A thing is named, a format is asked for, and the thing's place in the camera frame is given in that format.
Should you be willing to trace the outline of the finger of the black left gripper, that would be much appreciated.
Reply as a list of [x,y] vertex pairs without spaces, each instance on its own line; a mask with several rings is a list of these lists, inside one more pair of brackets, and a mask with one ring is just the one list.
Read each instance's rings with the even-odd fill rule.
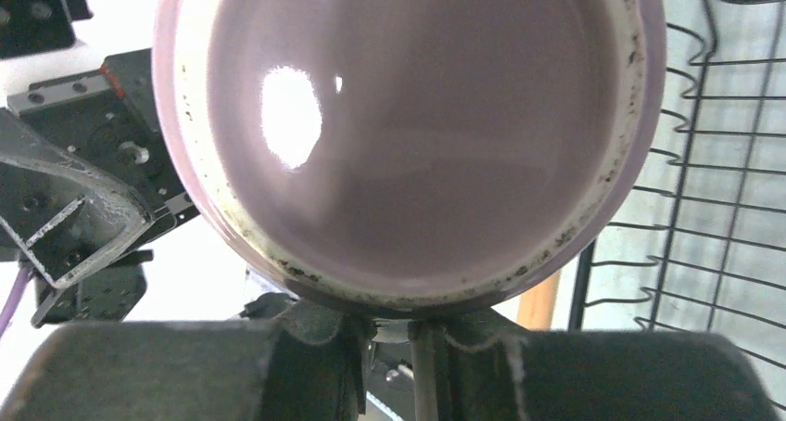
[[153,250],[137,250],[63,290],[51,287],[40,274],[35,274],[36,310],[32,326],[40,328],[72,320],[125,319],[146,293],[143,265],[153,259]]
[[65,289],[117,260],[154,222],[144,196],[1,111],[1,228]]

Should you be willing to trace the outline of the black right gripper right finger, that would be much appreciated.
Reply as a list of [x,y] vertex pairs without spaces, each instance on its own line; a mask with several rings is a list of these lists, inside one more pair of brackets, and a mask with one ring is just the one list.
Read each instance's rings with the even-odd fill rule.
[[726,338],[530,331],[492,310],[410,325],[420,420],[774,420]]

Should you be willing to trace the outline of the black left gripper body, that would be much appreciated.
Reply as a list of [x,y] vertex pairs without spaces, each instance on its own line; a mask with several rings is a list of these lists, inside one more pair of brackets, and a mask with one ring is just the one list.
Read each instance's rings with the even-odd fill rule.
[[6,100],[40,136],[152,199],[154,223],[135,249],[198,216],[160,131],[150,49],[108,56],[96,70],[33,83]]

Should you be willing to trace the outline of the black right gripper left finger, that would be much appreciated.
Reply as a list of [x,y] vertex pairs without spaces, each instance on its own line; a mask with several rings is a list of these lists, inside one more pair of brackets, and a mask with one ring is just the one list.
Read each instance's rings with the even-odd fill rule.
[[307,301],[270,319],[61,326],[5,420],[354,420],[374,329]]

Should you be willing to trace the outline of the lilac purple mug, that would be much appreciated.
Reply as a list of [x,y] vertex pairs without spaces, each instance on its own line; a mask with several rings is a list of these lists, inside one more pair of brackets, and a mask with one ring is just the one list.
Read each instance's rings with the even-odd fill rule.
[[252,267],[389,319],[507,300],[628,197],[663,0],[159,0],[162,134]]

